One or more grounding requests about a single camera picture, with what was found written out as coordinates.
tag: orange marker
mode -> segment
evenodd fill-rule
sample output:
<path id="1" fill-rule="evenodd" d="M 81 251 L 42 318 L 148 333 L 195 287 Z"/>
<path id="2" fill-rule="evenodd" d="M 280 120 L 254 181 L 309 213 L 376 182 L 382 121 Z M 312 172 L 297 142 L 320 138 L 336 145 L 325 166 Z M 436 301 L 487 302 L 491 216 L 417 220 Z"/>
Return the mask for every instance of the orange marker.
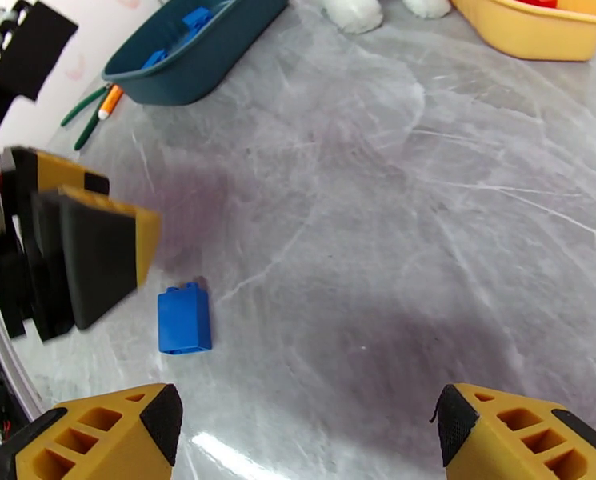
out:
<path id="1" fill-rule="evenodd" d="M 124 92 L 122 91 L 122 88 L 113 85 L 111 92 L 109 92 L 109 95 L 106 97 L 106 100 L 98 112 L 98 118 L 100 120 L 107 120 L 109 118 L 109 115 L 113 113 L 115 106 L 118 104 L 123 94 Z"/>

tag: gray marble table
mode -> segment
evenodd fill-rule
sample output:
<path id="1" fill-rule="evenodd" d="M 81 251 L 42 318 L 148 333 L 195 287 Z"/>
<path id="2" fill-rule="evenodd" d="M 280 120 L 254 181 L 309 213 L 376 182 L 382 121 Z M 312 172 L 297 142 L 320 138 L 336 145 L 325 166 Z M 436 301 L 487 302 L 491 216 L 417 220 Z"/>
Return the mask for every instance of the gray marble table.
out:
<path id="1" fill-rule="evenodd" d="M 162 244 L 90 332 L 15 343 L 47 402 L 174 382 L 178 480 L 439 480 L 448 382 L 596 426 L 596 58 L 385 8 L 347 38 L 293 0 L 208 98 L 100 126 L 80 161 L 162 212 Z M 156 296 L 199 274 L 214 350 L 161 355 Z"/>

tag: yellow plastic tray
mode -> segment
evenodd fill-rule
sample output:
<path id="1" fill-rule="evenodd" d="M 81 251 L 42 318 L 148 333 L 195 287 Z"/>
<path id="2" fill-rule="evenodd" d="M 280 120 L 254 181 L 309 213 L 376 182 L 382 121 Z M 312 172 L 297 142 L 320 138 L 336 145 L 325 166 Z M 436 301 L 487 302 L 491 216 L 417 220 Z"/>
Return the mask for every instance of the yellow plastic tray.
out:
<path id="1" fill-rule="evenodd" d="M 596 51 L 596 0 L 557 9 L 514 0 L 451 0 L 492 47 L 516 58 L 587 61 Z"/>

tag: white stuffed animal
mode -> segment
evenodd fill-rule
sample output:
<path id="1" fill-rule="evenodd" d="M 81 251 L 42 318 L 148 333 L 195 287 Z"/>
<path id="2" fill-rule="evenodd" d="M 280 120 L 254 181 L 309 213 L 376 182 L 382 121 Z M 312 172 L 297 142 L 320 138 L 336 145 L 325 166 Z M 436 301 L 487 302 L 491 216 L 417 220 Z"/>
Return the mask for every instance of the white stuffed animal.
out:
<path id="1" fill-rule="evenodd" d="M 404 3 L 421 18 L 440 18 L 451 10 L 449 0 L 404 0 Z M 378 0 L 322 0 L 322 4 L 329 18 L 347 33 L 365 33 L 382 24 Z"/>

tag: teal bin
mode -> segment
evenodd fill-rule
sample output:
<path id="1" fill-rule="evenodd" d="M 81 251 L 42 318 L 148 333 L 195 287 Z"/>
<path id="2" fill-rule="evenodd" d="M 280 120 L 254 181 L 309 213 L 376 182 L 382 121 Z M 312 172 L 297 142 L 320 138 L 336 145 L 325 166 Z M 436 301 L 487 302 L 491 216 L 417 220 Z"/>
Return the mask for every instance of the teal bin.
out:
<path id="1" fill-rule="evenodd" d="M 102 78 L 136 103 L 186 105 L 208 95 L 289 0 L 169 0 L 113 55 Z M 213 18 L 185 43 L 185 15 L 207 8 Z M 142 68 L 159 50 L 167 58 Z"/>

